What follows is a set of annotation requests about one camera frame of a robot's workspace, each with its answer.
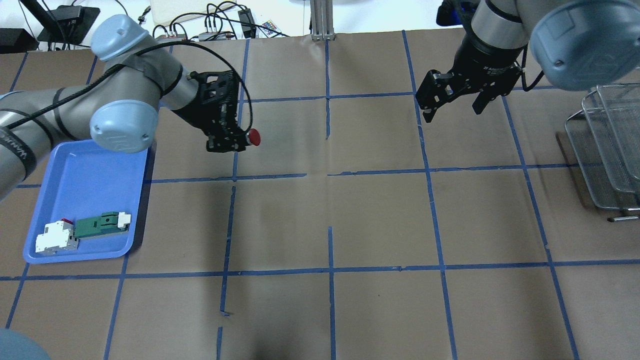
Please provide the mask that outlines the red emergency stop button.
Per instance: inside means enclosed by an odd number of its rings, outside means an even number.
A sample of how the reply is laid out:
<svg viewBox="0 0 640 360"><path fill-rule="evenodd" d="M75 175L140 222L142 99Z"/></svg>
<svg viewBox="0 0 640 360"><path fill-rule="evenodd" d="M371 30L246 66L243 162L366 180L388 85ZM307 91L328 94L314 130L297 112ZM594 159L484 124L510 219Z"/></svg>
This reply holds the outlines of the red emergency stop button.
<svg viewBox="0 0 640 360"><path fill-rule="evenodd" d="M244 135L246 146L260 146L262 142L261 135L256 129L249 129Z"/></svg>

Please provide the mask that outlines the lower usb hub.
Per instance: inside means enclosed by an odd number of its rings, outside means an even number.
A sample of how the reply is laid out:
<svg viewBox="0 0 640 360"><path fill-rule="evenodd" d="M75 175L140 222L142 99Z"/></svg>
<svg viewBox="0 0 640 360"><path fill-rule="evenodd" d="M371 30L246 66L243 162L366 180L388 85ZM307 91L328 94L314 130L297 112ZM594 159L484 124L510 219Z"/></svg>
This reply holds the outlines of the lower usb hub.
<svg viewBox="0 0 640 360"><path fill-rule="evenodd" d="M212 32L202 32L195 38L199 43L210 41L236 40L236 35L231 30L215 30Z"/></svg>

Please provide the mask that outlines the usb hub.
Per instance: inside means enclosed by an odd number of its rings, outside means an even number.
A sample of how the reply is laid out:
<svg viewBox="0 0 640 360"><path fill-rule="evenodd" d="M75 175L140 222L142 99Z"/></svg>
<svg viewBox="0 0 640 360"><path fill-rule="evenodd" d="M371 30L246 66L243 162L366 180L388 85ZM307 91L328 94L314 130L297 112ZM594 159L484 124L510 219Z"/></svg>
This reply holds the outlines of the usb hub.
<svg viewBox="0 0 640 360"><path fill-rule="evenodd" d="M170 43L187 39L187 36L183 33L169 32L168 30L161 31L161 29L156 29L155 31L151 32L151 34L158 43Z"/></svg>
<svg viewBox="0 0 640 360"><path fill-rule="evenodd" d="M215 30L212 32L202 32L195 38L199 43L210 41L236 40L236 35L231 30Z"/></svg>

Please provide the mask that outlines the upper usb hub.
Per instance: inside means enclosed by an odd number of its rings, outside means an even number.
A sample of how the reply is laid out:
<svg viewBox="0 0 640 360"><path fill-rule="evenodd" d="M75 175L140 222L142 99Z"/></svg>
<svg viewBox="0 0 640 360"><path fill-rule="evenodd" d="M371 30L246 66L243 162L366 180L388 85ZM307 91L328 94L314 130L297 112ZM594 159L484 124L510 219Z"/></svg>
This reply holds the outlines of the upper usb hub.
<svg viewBox="0 0 640 360"><path fill-rule="evenodd" d="M155 31L151 32L151 34L158 43L170 43L187 39L187 36L183 33L169 32L168 30L161 31L161 29L156 29Z"/></svg>

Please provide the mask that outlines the black power adapter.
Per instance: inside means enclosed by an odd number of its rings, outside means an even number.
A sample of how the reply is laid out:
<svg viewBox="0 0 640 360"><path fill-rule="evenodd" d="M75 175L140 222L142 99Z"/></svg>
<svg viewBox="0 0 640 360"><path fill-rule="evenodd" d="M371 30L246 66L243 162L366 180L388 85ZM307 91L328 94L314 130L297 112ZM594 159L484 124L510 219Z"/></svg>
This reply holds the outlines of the black power adapter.
<svg viewBox="0 0 640 360"><path fill-rule="evenodd" d="M238 20L240 21L242 34L245 39L255 39L258 28L253 17L252 10L249 7L238 10Z"/></svg>

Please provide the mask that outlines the green terminal block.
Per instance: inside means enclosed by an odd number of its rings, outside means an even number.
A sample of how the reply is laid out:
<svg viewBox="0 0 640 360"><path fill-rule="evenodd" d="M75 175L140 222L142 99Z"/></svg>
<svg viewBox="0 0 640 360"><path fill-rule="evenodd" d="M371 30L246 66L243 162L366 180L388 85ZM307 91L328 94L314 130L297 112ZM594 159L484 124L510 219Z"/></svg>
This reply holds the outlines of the green terminal block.
<svg viewBox="0 0 640 360"><path fill-rule="evenodd" d="M112 234L125 233L129 230L132 214L127 212L103 212L100 216L78 219L74 227L74 235L78 239L92 239Z"/></svg>

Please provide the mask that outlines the blue plastic tray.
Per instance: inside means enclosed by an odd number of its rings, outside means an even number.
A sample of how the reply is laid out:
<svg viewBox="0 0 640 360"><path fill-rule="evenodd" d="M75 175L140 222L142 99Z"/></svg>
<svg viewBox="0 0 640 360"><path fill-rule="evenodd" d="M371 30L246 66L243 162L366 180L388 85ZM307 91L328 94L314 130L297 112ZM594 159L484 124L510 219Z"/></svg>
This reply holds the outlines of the blue plastic tray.
<svg viewBox="0 0 640 360"><path fill-rule="evenodd" d="M28 264L55 264L118 258L135 242L138 215L153 171L155 149L137 153L112 152L93 140L61 143L53 149L23 246ZM53 254L36 251L38 235L47 224L67 219L77 223L107 212L131 215L129 228L119 234L81 239L76 249Z"/></svg>

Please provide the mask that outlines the white circuit breaker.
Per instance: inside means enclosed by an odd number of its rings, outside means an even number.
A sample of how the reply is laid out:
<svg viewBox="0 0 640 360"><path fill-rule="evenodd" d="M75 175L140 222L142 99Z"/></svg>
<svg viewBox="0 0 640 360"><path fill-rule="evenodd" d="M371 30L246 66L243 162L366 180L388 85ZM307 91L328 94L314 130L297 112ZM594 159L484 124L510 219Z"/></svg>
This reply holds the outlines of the white circuit breaker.
<svg viewBox="0 0 640 360"><path fill-rule="evenodd" d="M43 232L35 239L35 253L39 255L73 251L78 246L79 239L75 236L74 224L65 218L45 224Z"/></svg>

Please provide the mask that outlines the aluminium frame post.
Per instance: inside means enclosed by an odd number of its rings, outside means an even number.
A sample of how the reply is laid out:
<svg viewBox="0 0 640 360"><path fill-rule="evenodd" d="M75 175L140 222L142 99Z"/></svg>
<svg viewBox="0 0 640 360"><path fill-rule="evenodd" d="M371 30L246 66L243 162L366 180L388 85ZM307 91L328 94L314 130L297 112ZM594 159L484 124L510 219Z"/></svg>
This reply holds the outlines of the aluminium frame post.
<svg viewBox="0 0 640 360"><path fill-rule="evenodd" d="M333 0L310 0L310 35L315 42L335 39Z"/></svg>

